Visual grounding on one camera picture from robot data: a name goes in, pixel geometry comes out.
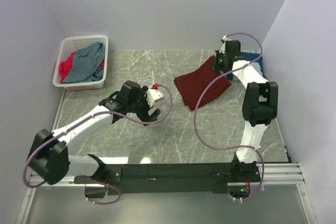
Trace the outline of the dark red t shirt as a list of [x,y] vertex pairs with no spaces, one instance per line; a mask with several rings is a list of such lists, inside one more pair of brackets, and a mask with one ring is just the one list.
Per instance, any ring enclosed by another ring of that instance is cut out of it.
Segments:
[[[195,110],[197,102],[206,87],[221,75],[212,69],[214,61],[215,56],[211,56],[195,71],[174,79],[174,84],[184,105],[191,111]],[[219,98],[230,86],[231,82],[226,77],[220,78],[207,90],[198,107],[200,108]]]

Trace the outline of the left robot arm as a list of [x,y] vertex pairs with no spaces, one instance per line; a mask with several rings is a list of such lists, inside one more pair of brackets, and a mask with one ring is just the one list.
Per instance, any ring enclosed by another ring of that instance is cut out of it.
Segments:
[[74,122],[52,132],[39,131],[29,151],[26,167],[35,171],[44,182],[54,185],[66,176],[87,176],[103,181],[108,175],[106,164],[93,154],[70,156],[69,150],[93,133],[112,125],[129,113],[137,116],[144,126],[155,123],[160,114],[154,104],[164,98],[158,85],[151,88],[126,81],[119,91],[103,99],[90,112]]

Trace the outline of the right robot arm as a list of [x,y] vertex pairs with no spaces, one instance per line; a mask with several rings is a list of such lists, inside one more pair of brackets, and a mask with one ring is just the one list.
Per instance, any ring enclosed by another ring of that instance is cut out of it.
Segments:
[[215,51],[213,69],[222,73],[232,71],[245,88],[242,105],[245,127],[230,171],[232,178],[244,179],[258,173],[255,149],[259,148],[265,130],[277,116],[278,85],[264,78],[253,62],[242,56],[240,41],[224,37],[222,43]]

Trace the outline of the folded blue t shirt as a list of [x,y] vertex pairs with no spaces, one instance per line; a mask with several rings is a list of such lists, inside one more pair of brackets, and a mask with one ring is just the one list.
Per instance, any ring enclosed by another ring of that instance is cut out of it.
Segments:
[[242,55],[232,55],[228,58],[228,66],[226,75],[233,74],[236,79],[238,79],[244,85],[248,83],[266,83],[267,80],[264,78],[260,64],[258,60],[261,58],[261,55],[258,55],[257,58],[249,60],[248,57]]

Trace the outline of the black base beam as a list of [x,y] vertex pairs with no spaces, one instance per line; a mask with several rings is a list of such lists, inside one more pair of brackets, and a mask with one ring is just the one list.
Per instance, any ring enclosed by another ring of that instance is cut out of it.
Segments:
[[262,181],[256,163],[115,164],[93,177],[129,193],[181,193],[211,191],[228,193],[230,183]]

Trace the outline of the grey blue t shirt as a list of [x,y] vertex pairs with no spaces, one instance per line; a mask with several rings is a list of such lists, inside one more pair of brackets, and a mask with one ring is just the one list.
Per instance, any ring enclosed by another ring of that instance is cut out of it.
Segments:
[[72,67],[63,83],[83,83],[100,81],[103,78],[106,49],[102,42],[96,42],[77,50],[72,59]]

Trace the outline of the pink red t shirt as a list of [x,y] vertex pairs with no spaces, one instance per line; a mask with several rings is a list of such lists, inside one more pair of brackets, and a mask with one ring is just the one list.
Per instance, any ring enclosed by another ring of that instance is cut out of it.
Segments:
[[99,81],[103,77],[104,59],[102,55],[78,52],[70,54],[59,64],[60,83],[81,83]]

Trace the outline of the white plastic laundry basket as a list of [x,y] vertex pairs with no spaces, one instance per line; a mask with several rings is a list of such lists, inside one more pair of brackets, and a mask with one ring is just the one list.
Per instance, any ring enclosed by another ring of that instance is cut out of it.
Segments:
[[[60,63],[68,60],[68,58],[73,52],[82,48],[86,48],[95,42],[103,43],[106,49],[104,55],[104,69],[102,79],[99,81],[81,82],[81,83],[70,83],[70,84],[60,83],[61,81],[61,75],[59,73]],[[53,85],[59,88],[64,88],[69,91],[92,90],[103,88],[104,81],[106,80],[107,76],[108,49],[109,49],[109,40],[106,35],[74,36],[65,38],[60,45],[53,76]]]

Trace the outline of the aluminium rail frame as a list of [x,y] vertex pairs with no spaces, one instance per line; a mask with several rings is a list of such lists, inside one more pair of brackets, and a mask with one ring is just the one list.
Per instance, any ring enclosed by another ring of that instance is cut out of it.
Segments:
[[317,223],[296,163],[106,164],[32,173],[18,223]]

